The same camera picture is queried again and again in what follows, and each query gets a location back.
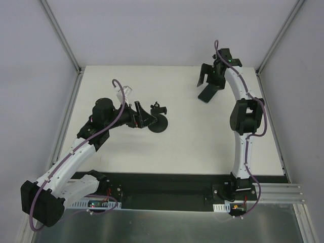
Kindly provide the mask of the black phone stand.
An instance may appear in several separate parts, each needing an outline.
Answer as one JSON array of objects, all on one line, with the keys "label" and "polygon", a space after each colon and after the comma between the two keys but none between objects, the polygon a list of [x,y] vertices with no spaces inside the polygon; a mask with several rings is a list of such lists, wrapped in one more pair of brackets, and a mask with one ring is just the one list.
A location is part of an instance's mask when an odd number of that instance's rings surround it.
[{"label": "black phone stand", "polygon": [[168,120],[166,118],[168,110],[165,106],[161,107],[157,101],[151,105],[150,108],[150,114],[154,116],[157,121],[150,124],[148,128],[151,132],[162,133],[168,127]]}]

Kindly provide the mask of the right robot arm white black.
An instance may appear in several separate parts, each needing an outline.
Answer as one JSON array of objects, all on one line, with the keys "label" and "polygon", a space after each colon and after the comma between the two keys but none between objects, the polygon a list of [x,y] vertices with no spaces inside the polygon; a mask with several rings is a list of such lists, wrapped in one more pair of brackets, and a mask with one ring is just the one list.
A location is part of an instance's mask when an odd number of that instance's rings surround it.
[{"label": "right robot arm white black", "polygon": [[253,188],[250,169],[253,137],[261,125],[264,113],[264,100],[255,97],[242,76],[242,63],[234,59],[228,48],[218,49],[213,55],[212,65],[202,64],[198,86],[207,86],[198,95],[198,99],[209,103],[214,95],[229,83],[236,99],[230,115],[230,128],[235,136],[234,165],[227,183],[217,190],[217,195],[228,201],[243,197]]}]

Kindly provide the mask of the black smartphone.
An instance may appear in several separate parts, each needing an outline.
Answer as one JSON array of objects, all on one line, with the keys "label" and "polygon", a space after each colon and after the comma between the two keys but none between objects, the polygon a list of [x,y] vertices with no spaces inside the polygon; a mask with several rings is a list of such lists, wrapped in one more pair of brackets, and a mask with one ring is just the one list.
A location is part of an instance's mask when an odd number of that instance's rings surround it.
[{"label": "black smartphone", "polygon": [[213,96],[219,91],[219,88],[208,84],[198,95],[198,99],[204,103],[209,103]]}]

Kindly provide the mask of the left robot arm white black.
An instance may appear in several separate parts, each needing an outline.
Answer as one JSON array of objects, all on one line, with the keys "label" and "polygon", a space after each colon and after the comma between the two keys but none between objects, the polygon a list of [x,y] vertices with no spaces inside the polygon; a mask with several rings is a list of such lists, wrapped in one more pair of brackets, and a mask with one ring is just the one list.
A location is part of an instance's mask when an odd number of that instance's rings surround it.
[{"label": "left robot arm white black", "polygon": [[122,100],[119,109],[115,109],[109,98],[100,98],[95,102],[92,114],[78,132],[69,151],[35,182],[25,181],[21,186],[22,210],[29,215],[33,231],[37,230],[33,220],[51,227],[70,205],[84,196],[93,194],[101,197],[106,193],[106,177],[95,170],[72,184],[68,184],[68,181],[106,142],[110,129],[123,125],[142,129],[156,123],[158,115],[167,113],[167,109],[158,103],[150,108],[150,112],[146,112],[138,101],[132,108]]}]

